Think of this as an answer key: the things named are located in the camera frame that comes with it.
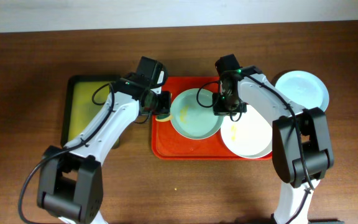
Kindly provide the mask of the yellow green sponge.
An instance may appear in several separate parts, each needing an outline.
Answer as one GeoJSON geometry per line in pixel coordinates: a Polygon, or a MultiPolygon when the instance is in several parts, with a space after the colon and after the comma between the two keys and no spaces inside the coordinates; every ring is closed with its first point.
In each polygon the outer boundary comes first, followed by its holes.
{"type": "Polygon", "coordinates": [[[173,118],[171,114],[159,114],[155,116],[155,120],[158,122],[167,122],[173,118]]]}

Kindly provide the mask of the mint green plate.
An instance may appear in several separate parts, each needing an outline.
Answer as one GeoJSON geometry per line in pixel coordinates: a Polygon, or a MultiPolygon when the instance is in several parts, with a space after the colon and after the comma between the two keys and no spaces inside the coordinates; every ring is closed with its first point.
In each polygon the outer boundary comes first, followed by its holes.
{"type": "Polygon", "coordinates": [[[213,93],[202,89],[192,88],[181,92],[175,97],[170,114],[173,128],[180,135],[194,140],[206,139],[219,131],[223,117],[215,116],[212,108],[199,105],[212,103],[213,93]]]}

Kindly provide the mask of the white plate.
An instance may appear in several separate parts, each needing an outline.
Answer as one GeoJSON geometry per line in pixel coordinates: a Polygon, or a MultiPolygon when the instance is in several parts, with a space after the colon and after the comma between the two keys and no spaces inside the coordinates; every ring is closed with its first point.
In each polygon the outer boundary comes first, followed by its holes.
{"type": "Polygon", "coordinates": [[[251,105],[239,121],[226,116],[220,131],[224,145],[239,157],[259,159],[272,151],[272,127],[251,105]]]}

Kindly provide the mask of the light blue plate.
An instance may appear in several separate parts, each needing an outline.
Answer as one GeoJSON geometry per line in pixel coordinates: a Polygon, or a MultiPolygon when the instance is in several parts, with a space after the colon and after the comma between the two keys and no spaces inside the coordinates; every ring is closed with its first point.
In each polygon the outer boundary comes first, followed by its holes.
{"type": "Polygon", "coordinates": [[[326,111],[328,108],[328,89],[317,76],[310,72],[294,70],[284,73],[277,80],[275,88],[307,109],[318,107],[326,111]]]}

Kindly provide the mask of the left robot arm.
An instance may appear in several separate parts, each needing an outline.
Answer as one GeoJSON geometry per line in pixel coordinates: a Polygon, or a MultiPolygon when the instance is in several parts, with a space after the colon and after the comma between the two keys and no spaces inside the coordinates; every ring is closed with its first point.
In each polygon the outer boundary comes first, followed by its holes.
{"type": "Polygon", "coordinates": [[[162,70],[146,80],[136,73],[109,83],[98,114],[63,148],[50,146],[43,154],[37,206],[64,223],[104,223],[102,165],[122,132],[141,114],[167,114],[170,94],[161,88],[162,70]]]}

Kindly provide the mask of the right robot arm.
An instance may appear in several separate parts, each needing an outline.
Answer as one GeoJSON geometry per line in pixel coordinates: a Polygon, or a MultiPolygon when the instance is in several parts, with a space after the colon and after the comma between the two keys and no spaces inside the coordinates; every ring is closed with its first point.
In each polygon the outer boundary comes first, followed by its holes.
{"type": "Polygon", "coordinates": [[[282,181],[273,223],[308,223],[315,188],[334,164],[324,111],[290,101],[255,66],[217,66],[216,115],[232,116],[252,106],[272,127],[272,162],[282,181]]]}

